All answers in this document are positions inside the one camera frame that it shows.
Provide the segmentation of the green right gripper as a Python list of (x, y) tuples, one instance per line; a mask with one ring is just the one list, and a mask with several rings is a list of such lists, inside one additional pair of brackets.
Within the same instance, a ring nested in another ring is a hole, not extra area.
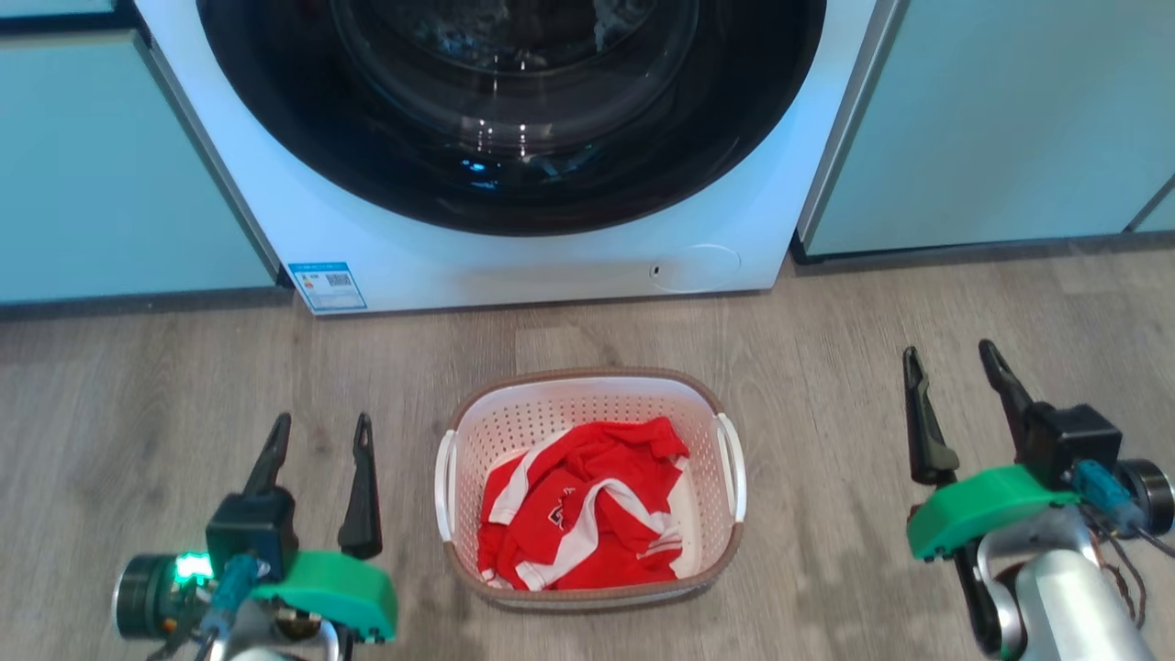
[[(1002, 402), (1015, 459), (1025, 460), (1030, 448), (1034, 402), (995, 342), (979, 342), (979, 355), (988, 384)], [(915, 484), (941, 487), (912, 510), (907, 520), (911, 557), (924, 561), (951, 557), (967, 542), (1007, 524), (1023, 521), (1053, 506), (1081, 503), (1070, 487), (1052, 490), (1023, 465), (987, 468), (956, 481), (960, 463), (944, 440), (929, 402), (929, 377), (915, 346), (906, 348), (902, 371), (911, 478)]]

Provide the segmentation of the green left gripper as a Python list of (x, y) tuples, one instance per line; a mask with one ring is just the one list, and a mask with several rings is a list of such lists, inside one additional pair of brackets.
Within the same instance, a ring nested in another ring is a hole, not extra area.
[[(288, 456), (291, 414), (277, 414), (242, 494), (260, 497), (276, 487)], [(383, 551), (371, 418), (362, 411), (352, 436), (352, 486), (337, 532), (341, 552), (298, 551), (280, 582), (260, 584), (251, 599), (294, 622), (330, 622), (357, 643), (390, 643), (397, 635), (397, 598), (390, 576), (364, 560)]]

